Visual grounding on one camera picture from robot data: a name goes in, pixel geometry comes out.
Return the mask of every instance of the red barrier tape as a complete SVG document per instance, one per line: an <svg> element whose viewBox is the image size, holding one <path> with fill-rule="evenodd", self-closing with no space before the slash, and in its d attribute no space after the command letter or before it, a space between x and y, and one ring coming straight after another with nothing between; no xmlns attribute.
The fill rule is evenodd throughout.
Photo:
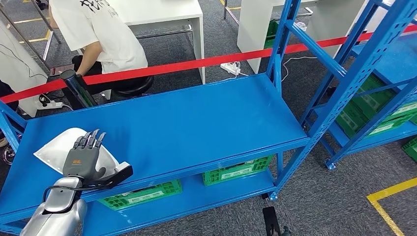
<svg viewBox="0 0 417 236"><path fill-rule="evenodd" d="M417 25L408 26L404 33L417 31ZM364 33L362 34L358 41L368 40L372 36L371 33ZM328 40L317 41L317 44L321 47L329 47L343 44L346 41L346 37L340 38L333 38ZM254 58L264 58L269 57L271 55L272 49L264 49L259 51L247 52L247 53L236 53L230 55L223 55L223 56L216 56L206 59L198 59L198 60L190 60L178 63L172 63L167 65L157 65L151 66L148 68L136 69L136 70L128 70L116 73L109 73L104 75L94 75L94 76L87 76L84 78L88 85L99 84L104 82L111 82L111 81L118 81L118 80L126 80L132 78L138 78L143 76L149 75L159 75L165 74L170 72L182 71L182 70L189 70L200 68L204 66L213 66L219 65L225 62L231 61L241 61L241 60L249 60ZM288 45L285 54L289 53L297 53L308 51L308 48L302 44L293 44ZM55 91L58 89L65 88L66 84L63 80L58 79L52 82L48 82L44 85L39 85L21 92L17 92L11 95L4 96L0 98L4 103L14 102L20 99L36 96L38 94L47 93L51 91Z"/></svg>

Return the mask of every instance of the robot finger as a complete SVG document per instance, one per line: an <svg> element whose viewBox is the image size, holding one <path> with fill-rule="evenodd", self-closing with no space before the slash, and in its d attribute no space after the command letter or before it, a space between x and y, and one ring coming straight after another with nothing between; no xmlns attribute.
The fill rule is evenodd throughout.
<svg viewBox="0 0 417 236"><path fill-rule="evenodd" d="M80 141L83 139L83 136L78 137L78 139L75 141L74 143L74 147L73 148L77 148L78 145L80 144Z"/></svg>
<svg viewBox="0 0 417 236"><path fill-rule="evenodd" d="M106 132L103 132L103 133L100 134L100 136L97 139L97 142L94 145L96 148L101 147L101 143L103 142L103 139L104 139L105 135L106 135Z"/></svg>
<svg viewBox="0 0 417 236"><path fill-rule="evenodd" d="M80 141L80 144L78 146L81 147L85 147L88 140L89 140L89 136L90 136L91 132L88 132L87 134L84 135L84 137L82 138L82 140Z"/></svg>
<svg viewBox="0 0 417 236"><path fill-rule="evenodd" d="M96 129L96 130L94 130L94 131L93 131L93 133L91 134L91 136L90 136L90 138L89 138L89 141L88 141L88 143L87 143L87 147L88 147L88 148L92 148L92 146L93 146L93 144L94 144L94 142L95 142L95 137L97 136L98 131L99 131L99 129Z"/></svg>

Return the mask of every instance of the gray carpet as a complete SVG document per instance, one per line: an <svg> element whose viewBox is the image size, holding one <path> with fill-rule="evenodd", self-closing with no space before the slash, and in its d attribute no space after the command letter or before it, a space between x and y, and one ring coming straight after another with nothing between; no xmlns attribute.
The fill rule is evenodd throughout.
<svg viewBox="0 0 417 236"><path fill-rule="evenodd" d="M31 3L22 3L21 0L3 3L14 21L38 18ZM200 5L204 13L206 57L239 52L236 46L238 26L230 16L222 19L219 0L201 0ZM229 6L239 5L239 0L229 1ZM234 13L239 16L238 10L234 10ZM42 22L20 27L27 36L37 37L44 32ZM194 59L190 40L190 35L178 34L140 42L149 64L159 65ZM290 40L290 44L297 42L294 38ZM43 53L46 41L33 44ZM54 41L47 62L50 66L68 64L73 55L65 43L58 45ZM285 60L302 56L311 54L286 55ZM261 71L265 70L267 61L263 59ZM283 82L283 97L296 117L299 117L326 71L315 59L291 61L287 65L290 74ZM247 62L241 62L241 67L242 73L253 73ZM232 77L219 66L208 67L206 75L207 82ZM200 76L198 70L194 69L156 76L150 92L165 92L199 84ZM52 94L62 95L60 91ZM65 111L42 111L38 112L38 116ZM328 154L323 146L317 145L284 186L278 201L265 203L260 197L253 197L126 235L264 236L262 208L275 206L279 223L290 227L296 236L394 236L366 196L417 176L417 164L400 148L404 142L402 140L349 155L337 164L335 171L324 168L323 161ZM285 158L288 160L292 153L286 152ZM274 172L274 163L270 168ZM7 167L1 165L0 179L3 180L6 173ZM382 207L406 236L417 235L416 191L414 187L380 200Z"/></svg>

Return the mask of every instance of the green crate label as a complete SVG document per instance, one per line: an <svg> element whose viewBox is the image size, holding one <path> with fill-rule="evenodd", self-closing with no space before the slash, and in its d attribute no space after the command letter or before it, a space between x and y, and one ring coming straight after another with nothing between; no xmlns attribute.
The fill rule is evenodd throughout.
<svg viewBox="0 0 417 236"><path fill-rule="evenodd" d="M227 178L232 178L235 176L240 176L240 175L245 175L248 174L250 172L252 172L253 170L253 165L251 167L248 167L246 169L240 170L240 171L235 171L235 172L231 172L228 174L222 174L222 179L227 179Z"/></svg>
<svg viewBox="0 0 417 236"><path fill-rule="evenodd" d="M389 124L389 125L386 125L386 126L382 126L382 127L379 127L379 128L376 128L376 129L374 129L374 131L372 131L369 135L371 135L371 134L376 134L376 133L379 133L379 132L382 132L382 131L385 131L385 130L391 129L393 126L394 126L394 123Z"/></svg>
<svg viewBox="0 0 417 236"><path fill-rule="evenodd" d="M152 199L152 198L160 197L162 195L164 195L164 192L158 191L158 192L146 194L146 195L143 195L143 196L140 196L140 197L137 197L137 198L127 199L127 201L129 203L131 203L131 204L132 203L139 203L139 202L143 202L145 200L149 200L149 199Z"/></svg>
<svg viewBox="0 0 417 236"><path fill-rule="evenodd" d="M363 90L362 88L359 88L359 90L360 90L360 92L365 92L365 90ZM372 107L372 109L374 110L374 111L376 111L378 108L379 108L379 106L380 106L380 104L372 97L372 96L370 96L369 94L367 94L367 95L364 95L364 96L361 96L362 98L363 98L363 100L370 106L370 107Z"/></svg>
<svg viewBox="0 0 417 236"><path fill-rule="evenodd" d="M351 127L353 130L356 130L359 126L345 113L342 112L340 114L340 117L348 124L349 127Z"/></svg>
<svg viewBox="0 0 417 236"><path fill-rule="evenodd" d="M417 103L413 103L411 105L408 105L408 106L405 106L405 107L402 107L402 108L398 109L396 112L392 113L392 116L403 113L403 112L413 110L415 108L417 108Z"/></svg>

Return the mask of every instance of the barrier post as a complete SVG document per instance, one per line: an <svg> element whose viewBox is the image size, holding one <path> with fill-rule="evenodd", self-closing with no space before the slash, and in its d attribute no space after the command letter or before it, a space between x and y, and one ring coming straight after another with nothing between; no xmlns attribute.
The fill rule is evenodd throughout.
<svg viewBox="0 0 417 236"><path fill-rule="evenodd" d="M62 72L61 78L83 107L97 106L97 102L86 90L87 84L82 76L76 75L74 70L66 70Z"/></svg>

